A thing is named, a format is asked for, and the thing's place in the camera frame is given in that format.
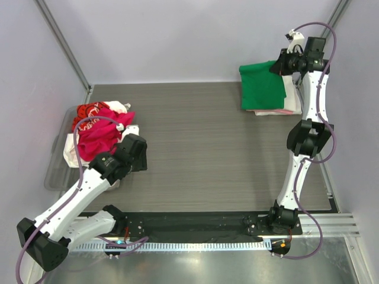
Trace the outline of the green t shirt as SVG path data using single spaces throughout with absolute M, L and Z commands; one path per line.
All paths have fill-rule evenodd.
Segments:
M 275 60 L 239 67 L 243 110 L 283 109 L 286 91 L 280 75 L 269 70 Z

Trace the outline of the clear plastic bin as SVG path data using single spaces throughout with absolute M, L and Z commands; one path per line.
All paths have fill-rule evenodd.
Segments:
M 79 178 L 79 167 L 82 165 L 80 164 L 78 168 L 70 168 L 63 158 L 63 149 L 67 135 L 69 133 L 76 135 L 78 130 L 75 128 L 72 131 L 73 119 L 77 116 L 76 107 L 72 107 L 66 112 L 52 149 L 52 158 L 44 182 L 45 188 L 51 191 L 66 190 Z

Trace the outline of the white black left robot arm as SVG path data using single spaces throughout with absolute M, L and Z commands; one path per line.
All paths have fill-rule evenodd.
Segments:
M 33 220 L 23 218 L 17 233 L 23 250 L 45 271 L 57 268 L 76 246 L 91 238 L 122 235 L 127 228 L 126 214 L 106 205 L 95 215 L 74 223 L 83 210 L 100 194 L 132 172 L 147 169 L 147 142 L 128 134 L 113 153 L 98 154 L 79 180 L 49 209 Z

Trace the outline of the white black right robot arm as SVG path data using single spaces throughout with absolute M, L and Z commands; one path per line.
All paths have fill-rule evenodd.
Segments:
M 279 76 L 301 75 L 303 83 L 303 116 L 289 132 L 287 149 L 290 161 L 284 185 L 268 215 L 260 221 L 269 232 L 285 234 L 299 227 L 298 202 L 307 171 L 330 138 L 334 126 L 326 115 L 326 84 L 329 61 L 324 59 L 326 39 L 310 37 L 306 45 L 291 44 L 282 49 L 269 71 Z

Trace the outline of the magenta red t shirt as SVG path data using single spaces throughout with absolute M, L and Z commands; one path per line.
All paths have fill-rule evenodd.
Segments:
M 117 113 L 109 108 L 100 108 L 97 116 L 111 118 L 127 127 L 132 124 L 135 112 Z M 98 118 L 83 122 L 78 128 L 78 136 L 79 155 L 86 162 L 92 161 L 99 153 L 110 151 L 121 140 L 116 124 Z

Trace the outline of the folded white t shirt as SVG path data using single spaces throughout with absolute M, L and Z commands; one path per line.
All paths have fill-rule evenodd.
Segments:
M 289 111 L 301 111 L 301 102 L 298 97 L 292 76 L 282 76 L 281 78 L 286 94 L 286 97 L 284 98 L 284 107 L 281 109 L 286 109 Z M 255 110 L 263 109 L 248 109 L 250 112 L 254 112 Z

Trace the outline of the folded pink t shirt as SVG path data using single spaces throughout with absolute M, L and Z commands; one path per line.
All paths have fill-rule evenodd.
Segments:
M 255 115 L 301 115 L 302 111 L 289 111 L 286 109 L 276 109 L 276 110 L 255 110 Z

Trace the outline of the red printed t shirt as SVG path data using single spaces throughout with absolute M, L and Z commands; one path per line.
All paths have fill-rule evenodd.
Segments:
M 73 123 L 72 123 L 72 131 L 74 130 L 74 128 L 76 127 L 76 125 L 78 124 L 78 122 L 84 118 L 87 118 L 87 117 L 93 117 L 93 116 L 96 116 L 98 115 L 98 113 L 100 112 L 101 109 L 103 108 L 110 108 L 110 106 L 105 103 L 105 102 L 93 102 L 93 103 L 90 103 L 90 104 L 83 104 L 83 105 L 78 105 L 76 107 L 76 114 L 77 116 L 73 119 Z M 78 130 L 79 131 L 86 131 L 86 130 L 89 130 L 90 128 L 92 128 L 92 126 L 97 122 L 98 120 L 96 119 L 91 119 L 89 121 L 84 121 L 82 122 L 79 127 L 78 127 Z

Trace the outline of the white t shirt in bin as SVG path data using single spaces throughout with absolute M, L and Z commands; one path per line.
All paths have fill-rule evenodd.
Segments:
M 100 102 L 107 103 L 110 106 L 109 109 L 113 110 L 113 111 L 115 111 L 117 113 L 128 113 L 128 112 L 131 112 L 130 111 L 130 108 L 131 108 L 131 104 L 130 103 L 122 104 L 121 102 L 118 102 L 118 101 L 100 101 Z M 78 122 L 78 124 L 76 125 L 75 128 L 78 129 L 79 125 L 82 122 L 89 121 L 89 120 L 91 120 L 93 118 L 98 118 L 99 120 L 100 119 L 105 119 L 105 120 L 113 122 L 116 125 L 118 124 L 117 121 L 114 121 L 111 118 L 107 118 L 107 117 L 102 117 L 102 116 L 97 116 L 96 115 L 96 116 L 93 116 L 93 117 L 87 117 L 87 118 L 84 118 L 84 119 L 80 120 Z M 78 130 L 77 130 L 76 135 L 74 135 L 73 133 L 69 133 L 67 135 L 67 137 L 66 137 L 65 146 L 64 146 L 64 149 L 63 149 L 63 158 L 64 158 L 64 160 L 66 161 L 67 165 L 70 168 L 78 168 L 80 164 L 82 166 L 84 166 L 84 167 L 88 167 L 89 163 L 90 163 L 90 162 L 83 161 L 81 159 L 81 157 L 79 155 L 79 150 L 78 150 L 78 141 L 79 141 Z

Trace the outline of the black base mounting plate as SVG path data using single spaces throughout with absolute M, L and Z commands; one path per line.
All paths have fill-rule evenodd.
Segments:
M 248 243 L 263 237 L 301 235 L 300 220 L 288 225 L 267 211 L 123 212 L 121 227 L 101 237 L 127 235 L 150 243 Z

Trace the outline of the right aluminium frame post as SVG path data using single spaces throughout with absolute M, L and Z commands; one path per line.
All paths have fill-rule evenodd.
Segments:
M 329 17 L 327 23 L 325 22 L 308 22 L 305 24 L 302 24 L 294 29 L 294 31 L 300 31 L 302 28 L 309 27 L 312 25 L 322 26 L 323 31 L 320 35 L 320 37 L 325 38 L 326 42 L 328 42 L 331 38 L 333 41 L 332 51 L 330 54 L 329 63 L 333 62 L 333 58 L 337 49 L 337 35 L 335 33 L 335 29 L 338 26 L 339 22 L 341 21 L 343 15 L 349 8 L 352 1 L 345 0 L 345 1 L 338 1 L 337 5 L 335 6 L 331 16 Z

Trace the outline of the aluminium frame post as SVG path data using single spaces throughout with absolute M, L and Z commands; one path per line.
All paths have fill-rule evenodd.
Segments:
M 322 26 L 323 31 L 320 35 L 320 37 L 325 38 L 326 42 L 328 42 L 331 38 L 333 41 L 332 51 L 330 54 L 329 63 L 333 62 L 333 58 L 337 49 L 337 35 L 335 33 L 335 29 L 338 26 L 339 22 L 341 21 L 343 15 L 349 8 L 352 1 L 345 0 L 345 1 L 338 1 L 337 5 L 335 6 L 331 16 L 329 17 L 327 23 L 325 22 L 308 22 L 305 24 L 302 24 L 294 29 L 294 31 L 300 31 L 302 28 L 309 27 L 312 25 Z
M 56 39 L 58 45 L 60 46 L 63 54 L 67 58 L 69 64 L 71 65 L 73 71 L 75 72 L 76 76 L 78 77 L 81 85 L 84 87 L 87 94 L 90 93 L 92 86 L 87 80 L 86 76 L 84 75 L 84 72 L 82 71 L 73 51 L 71 50 L 67 40 L 65 39 L 65 36 L 63 35 L 57 21 L 55 20 L 50 8 L 48 7 L 46 1 L 44 0 L 35 0 L 34 3 L 36 4 L 37 8 L 40 10 L 42 17 L 44 18 L 45 22 L 47 23 L 50 31 L 52 32 L 54 38 Z

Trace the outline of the left aluminium frame post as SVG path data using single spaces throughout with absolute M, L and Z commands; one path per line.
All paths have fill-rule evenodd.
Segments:
M 71 50 L 67 40 L 65 39 L 65 36 L 63 35 L 57 21 L 55 20 L 50 8 L 48 7 L 46 1 L 44 0 L 35 0 L 34 3 L 36 4 L 37 8 L 40 10 L 42 17 L 44 18 L 45 22 L 47 23 L 50 31 L 52 32 L 54 38 L 56 39 L 58 45 L 60 46 L 63 54 L 67 58 L 69 64 L 71 65 L 73 71 L 75 72 L 76 76 L 78 77 L 81 85 L 84 87 L 87 94 L 90 93 L 92 86 L 87 80 L 86 76 L 84 75 L 84 72 L 82 71 L 73 51 Z

